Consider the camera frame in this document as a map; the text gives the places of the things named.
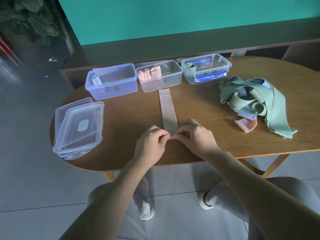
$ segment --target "forearm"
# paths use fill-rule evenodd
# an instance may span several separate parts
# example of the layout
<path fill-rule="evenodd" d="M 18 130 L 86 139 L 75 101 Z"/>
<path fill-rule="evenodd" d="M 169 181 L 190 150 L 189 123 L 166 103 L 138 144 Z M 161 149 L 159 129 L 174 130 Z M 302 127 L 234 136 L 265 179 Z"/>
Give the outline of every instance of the forearm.
<path fill-rule="evenodd" d="M 219 151 L 207 161 L 221 173 L 267 239 L 307 239 L 309 234 L 319 234 L 313 227 L 320 225 L 318 214 L 249 170 L 230 153 Z"/>
<path fill-rule="evenodd" d="M 114 239 L 138 183 L 148 169 L 130 161 L 110 188 L 68 228 L 61 239 Z"/>

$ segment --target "stack of lids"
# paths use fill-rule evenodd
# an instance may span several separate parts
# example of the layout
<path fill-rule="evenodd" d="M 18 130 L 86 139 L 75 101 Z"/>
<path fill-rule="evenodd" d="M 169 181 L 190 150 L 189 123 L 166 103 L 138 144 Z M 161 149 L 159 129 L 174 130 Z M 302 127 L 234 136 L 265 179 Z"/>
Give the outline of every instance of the stack of lids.
<path fill-rule="evenodd" d="M 96 147 L 102 141 L 103 107 L 87 97 L 57 108 L 53 151 L 70 160 Z"/>

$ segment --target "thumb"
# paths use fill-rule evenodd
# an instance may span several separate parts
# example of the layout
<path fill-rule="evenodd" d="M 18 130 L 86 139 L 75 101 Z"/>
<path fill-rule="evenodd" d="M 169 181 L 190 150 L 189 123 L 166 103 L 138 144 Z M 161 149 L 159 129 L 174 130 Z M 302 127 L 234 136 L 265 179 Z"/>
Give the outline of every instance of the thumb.
<path fill-rule="evenodd" d="M 189 144 L 190 139 L 188 139 L 185 135 L 182 135 L 180 133 L 175 133 L 172 137 L 174 139 L 177 139 L 178 141 L 181 141 L 186 146 Z"/>
<path fill-rule="evenodd" d="M 167 141 L 171 138 L 171 135 L 165 135 L 163 137 L 160 138 L 159 140 L 159 144 L 164 147 L 167 143 Z"/>

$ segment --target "green panel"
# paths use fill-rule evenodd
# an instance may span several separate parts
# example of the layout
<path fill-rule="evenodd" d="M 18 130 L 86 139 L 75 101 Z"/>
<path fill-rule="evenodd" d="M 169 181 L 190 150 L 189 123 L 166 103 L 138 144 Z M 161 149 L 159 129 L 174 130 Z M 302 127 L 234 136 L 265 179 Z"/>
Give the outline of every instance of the green panel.
<path fill-rule="evenodd" d="M 320 0 L 59 1 L 81 45 L 320 16 Z"/>

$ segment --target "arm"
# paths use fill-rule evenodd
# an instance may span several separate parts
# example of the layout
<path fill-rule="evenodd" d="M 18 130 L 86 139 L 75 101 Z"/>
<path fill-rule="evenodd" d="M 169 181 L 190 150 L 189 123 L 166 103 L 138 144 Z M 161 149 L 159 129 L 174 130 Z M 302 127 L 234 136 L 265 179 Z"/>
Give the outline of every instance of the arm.
<path fill-rule="evenodd" d="M 104 194 L 81 213 L 62 239 L 114 239 L 138 183 L 162 156 L 170 133 L 150 127 L 137 141 L 134 158 Z"/>
<path fill-rule="evenodd" d="M 317 213 L 220 149 L 210 130 L 188 119 L 173 137 L 219 171 L 266 239 L 313 239 L 320 235 Z"/>

